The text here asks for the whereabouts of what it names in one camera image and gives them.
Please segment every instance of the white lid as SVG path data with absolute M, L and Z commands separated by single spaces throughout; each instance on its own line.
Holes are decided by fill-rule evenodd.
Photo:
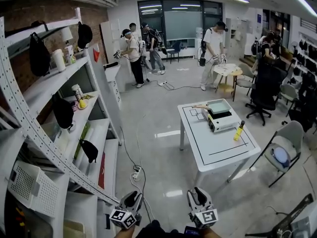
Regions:
M 57 55 L 59 53 L 63 53 L 63 51 L 61 49 L 55 50 L 52 55 L 54 56 L 54 55 Z

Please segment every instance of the black office chair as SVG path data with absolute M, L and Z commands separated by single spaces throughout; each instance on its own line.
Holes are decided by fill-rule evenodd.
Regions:
M 302 103 L 301 100 L 295 102 L 295 108 L 289 111 L 289 117 L 291 120 L 299 122 L 304 132 L 307 132 L 316 121 L 317 117 L 317 90 L 313 94 L 306 92 L 305 103 Z
M 169 50 L 169 51 L 167 51 L 167 60 L 168 60 L 168 54 L 170 54 L 170 63 L 172 63 L 172 56 L 174 57 L 174 59 L 175 59 L 175 54 L 178 54 L 178 62 L 179 62 L 179 52 L 180 52 L 180 46 L 181 46 L 181 41 L 180 40 L 178 40 L 178 41 L 176 41 L 175 43 L 174 43 L 174 45 L 173 45 L 173 50 Z
M 274 99 L 274 96 L 277 96 L 280 91 L 280 85 L 282 84 L 285 73 L 285 71 L 269 64 L 259 64 L 256 83 L 252 86 L 251 92 L 251 99 L 254 105 L 249 103 L 245 105 L 254 110 L 247 115 L 247 118 L 259 113 L 263 121 L 263 126 L 265 126 L 263 114 L 268 115 L 270 118 L 271 114 L 265 110 L 275 110 L 277 98 Z

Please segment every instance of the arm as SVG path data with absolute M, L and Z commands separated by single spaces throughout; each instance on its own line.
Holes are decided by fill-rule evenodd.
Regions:
M 269 49 L 265 49 L 265 57 L 274 60 L 274 57 L 269 55 Z
M 152 38 L 152 39 L 151 39 L 151 48 L 150 48 L 150 51 L 153 51 L 154 41 L 155 41 L 155 39 Z
M 222 54 L 224 54 L 224 52 L 223 52 L 223 43 L 222 43 L 222 42 L 220 42 L 220 52 L 221 52 Z
M 202 238 L 221 238 L 211 228 L 200 229 L 199 233 Z
M 124 55 L 128 55 L 128 54 L 130 54 L 131 52 L 132 52 L 132 50 L 133 49 L 128 49 L 127 51 L 125 51 L 125 52 L 122 52 L 121 54 L 124 56 Z
M 134 229 L 135 225 L 127 230 L 121 229 L 120 232 L 117 233 L 117 235 L 114 238 L 132 238 Z
M 209 52 L 211 53 L 211 55 L 212 55 L 212 56 L 215 56 L 215 53 L 214 53 L 214 51 L 212 50 L 212 48 L 211 48 L 211 46 L 210 46 L 210 44 L 209 44 L 208 42 L 206 42 L 206 47 L 207 47 L 207 49 L 209 50 Z

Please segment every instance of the black bag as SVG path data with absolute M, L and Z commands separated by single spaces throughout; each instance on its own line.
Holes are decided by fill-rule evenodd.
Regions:
M 78 22 L 78 47 L 84 49 L 93 39 L 93 32 L 88 25 Z
M 98 149 L 89 141 L 80 139 L 79 144 L 83 148 L 86 156 L 88 157 L 88 162 L 92 163 L 93 160 L 96 162 L 98 156 Z
M 34 75 L 44 76 L 50 68 L 51 56 L 43 40 L 36 34 L 30 39 L 30 65 Z
M 58 125 L 63 129 L 71 127 L 74 116 L 74 111 L 71 107 L 71 104 L 59 97 L 58 94 L 53 95 L 52 101 L 54 115 Z

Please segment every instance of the wall outlet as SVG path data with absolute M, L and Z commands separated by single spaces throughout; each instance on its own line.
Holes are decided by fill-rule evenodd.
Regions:
M 141 167 L 136 167 L 137 170 L 134 170 L 133 172 L 133 179 L 136 181 L 140 175 Z

